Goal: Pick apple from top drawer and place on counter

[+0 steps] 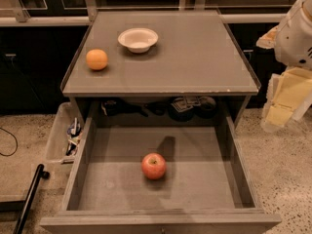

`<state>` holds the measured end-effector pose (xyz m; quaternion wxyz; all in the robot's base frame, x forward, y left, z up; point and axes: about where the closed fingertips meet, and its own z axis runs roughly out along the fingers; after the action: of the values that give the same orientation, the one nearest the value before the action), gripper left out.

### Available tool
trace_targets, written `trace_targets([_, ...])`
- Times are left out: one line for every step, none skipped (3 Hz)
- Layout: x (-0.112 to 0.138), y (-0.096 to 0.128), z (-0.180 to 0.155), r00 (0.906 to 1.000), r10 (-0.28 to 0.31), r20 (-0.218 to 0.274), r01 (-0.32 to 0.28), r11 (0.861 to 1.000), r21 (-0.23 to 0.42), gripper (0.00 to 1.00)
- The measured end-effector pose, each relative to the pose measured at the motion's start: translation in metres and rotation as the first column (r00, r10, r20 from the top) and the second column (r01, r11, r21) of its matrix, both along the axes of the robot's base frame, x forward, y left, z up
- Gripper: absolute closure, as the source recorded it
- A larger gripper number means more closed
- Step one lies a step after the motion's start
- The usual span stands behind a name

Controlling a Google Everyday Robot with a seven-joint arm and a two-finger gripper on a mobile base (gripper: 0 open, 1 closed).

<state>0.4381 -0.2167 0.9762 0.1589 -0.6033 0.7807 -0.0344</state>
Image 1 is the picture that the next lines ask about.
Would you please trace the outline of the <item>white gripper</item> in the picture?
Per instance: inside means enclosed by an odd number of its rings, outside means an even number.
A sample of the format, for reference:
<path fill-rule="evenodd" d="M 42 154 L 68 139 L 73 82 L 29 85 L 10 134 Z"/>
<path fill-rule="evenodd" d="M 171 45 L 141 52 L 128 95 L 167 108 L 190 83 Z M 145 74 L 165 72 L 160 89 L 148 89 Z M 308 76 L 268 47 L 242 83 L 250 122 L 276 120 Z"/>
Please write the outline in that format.
<path fill-rule="evenodd" d="M 261 127 L 273 133 L 290 120 L 299 121 L 312 105 L 312 0 L 297 0 L 278 27 L 259 37 L 256 45 L 274 48 L 277 61 L 296 66 L 269 80 Z"/>

